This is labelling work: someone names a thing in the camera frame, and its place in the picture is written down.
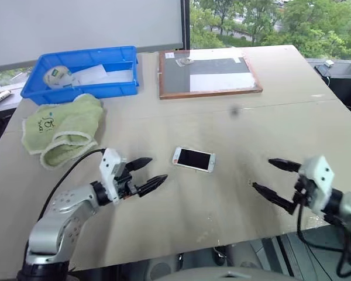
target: phone screen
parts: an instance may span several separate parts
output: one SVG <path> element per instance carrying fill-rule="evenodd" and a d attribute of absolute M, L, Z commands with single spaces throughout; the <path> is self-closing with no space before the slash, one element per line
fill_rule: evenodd
<path fill-rule="evenodd" d="M 178 164 L 208 170 L 210 154 L 182 149 Z"/>

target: tree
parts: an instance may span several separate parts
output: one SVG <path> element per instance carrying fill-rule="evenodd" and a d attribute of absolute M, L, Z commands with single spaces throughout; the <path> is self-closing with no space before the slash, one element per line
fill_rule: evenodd
<path fill-rule="evenodd" d="M 254 46 L 264 34 L 273 31 L 274 24 L 280 19 L 280 13 L 272 0 L 247 0 L 244 6 L 247 12 L 243 23 L 247 24 Z"/>
<path fill-rule="evenodd" d="M 236 0 L 214 0 L 217 16 L 220 17 L 220 34 L 222 35 L 225 19 L 232 19 L 237 9 Z"/>
<path fill-rule="evenodd" d="M 305 57 L 351 59 L 351 2 L 293 0 L 287 4 L 280 32 L 261 44 L 293 44 Z"/>
<path fill-rule="evenodd" d="M 229 32 L 233 32 L 237 28 L 237 24 L 232 19 L 227 19 L 224 21 L 222 28 L 226 31 L 226 35 L 229 35 Z"/>
<path fill-rule="evenodd" d="M 202 9 L 211 10 L 214 17 L 219 19 L 217 25 L 220 28 L 221 35 L 226 27 L 226 20 L 233 19 L 235 13 L 240 8 L 238 0 L 200 0 L 198 1 L 198 4 Z"/>
<path fill-rule="evenodd" d="M 190 5 L 190 45 L 192 49 L 225 47 L 216 34 L 206 29 L 212 24 L 213 20 L 214 16 L 211 10 Z"/>

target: green towel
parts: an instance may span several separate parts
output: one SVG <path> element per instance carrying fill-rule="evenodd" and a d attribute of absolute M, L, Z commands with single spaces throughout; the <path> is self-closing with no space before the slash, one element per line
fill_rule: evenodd
<path fill-rule="evenodd" d="M 63 105 L 41 105 L 23 121 L 22 144 L 31 154 L 40 154 L 46 169 L 55 169 L 87 152 L 97 142 L 94 135 L 103 113 L 101 103 L 83 94 Z"/>

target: green foliage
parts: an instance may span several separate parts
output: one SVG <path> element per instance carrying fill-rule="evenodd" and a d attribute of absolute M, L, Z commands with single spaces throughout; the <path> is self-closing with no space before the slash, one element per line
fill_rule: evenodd
<path fill-rule="evenodd" d="M 274 24 L 280 19 L 280 13 L 273 0 L 245 0 L 243 4 L 247 9 L 243 23 L 247 24 L 254 46 L 265 34 L 273 31 Z"/>
<path fill-rule="evenodd" d="M 204 10 L 212 11 L 212 14 L 219 22 L 214 25 L 220 28 L 220 34 L 223 33 L 224 29 L 230 32 L 233 26 L 232 19 L 236 12 L 239 12 L 242 5 L 238 0 L 200 0 L 195 2 L 194 6 L 199 6 Z"/>
<path fill-rule="evenodd" d="M 6 85 L 13 84 L 11 79 L 21 72 L 29 74 L 31 72 L 31 68 L 24 67 L 24 68 L 17 68 L 17 69 L 0 71 L 0 86 L 6 86 Z"/>
<path fill-rule="evenodd" d="M 193 48 L 293 44 L 304 57 L 351 59 L 351 0 L 293 0 L 281 9 L 273 0 L 198 0 L 191 7 Z M 234 21 L 235 13 L 244 14 L 243 23 Z"/>
<path fill-rule="evenodd" d="M 293 0 L 282 31 L 268 33 L 261 44 L 293 44 L 305 57 L 351 59 L 351 2 Z"/>
<path fill-rule="evenodd" d="M 226 47 L 250 47 L 251 42 L 247 41 L 245 37 L 235 38 L 233 36 L 217 35 Z"/>
<path fill-rule="evenodd" d="M 224 44 L 217 38 L 216 34 L 208 30 L 213 26 L 215 18 L 211 10 L 197 8 L 190 5 L 190 37 L 192 49 L 222 48 Z"/>

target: white paper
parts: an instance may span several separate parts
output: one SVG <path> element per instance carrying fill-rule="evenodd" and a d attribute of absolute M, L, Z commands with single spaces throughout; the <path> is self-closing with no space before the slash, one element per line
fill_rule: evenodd
<path fill-rule="evenodd" d="M 106 74 L 106 77 L 95 80 L 92 84 L 125 83 L 132 82 L 134 79 L 132 70 L 110 71 Z"/>
<path fill-rule="evenodd" d="M 254 86 L 255 79 L 250 72 L 190 75 L 190 92 L 233 90 Z"/>
<path fill-rule="evenodd" d="M 96 84 L 96 81 L 107 77 L 107 73 L 102 64 L 89 67 L 73 73 L 73 76 L 80 82 L 81 85 Z"/>
<path fill-rule="evenodd" d="M 221 60 L 221 59 L 236 59 L 238 57 L 243 57 L 242 52 L 236 48 L 230 48 L 230 49 L 191 50 L 189 59 Z"/>
<path fill-rule="evenodd" d="M 174 59 L 174 53 L 165 53 L 165 58 L 166 59 Z"/>

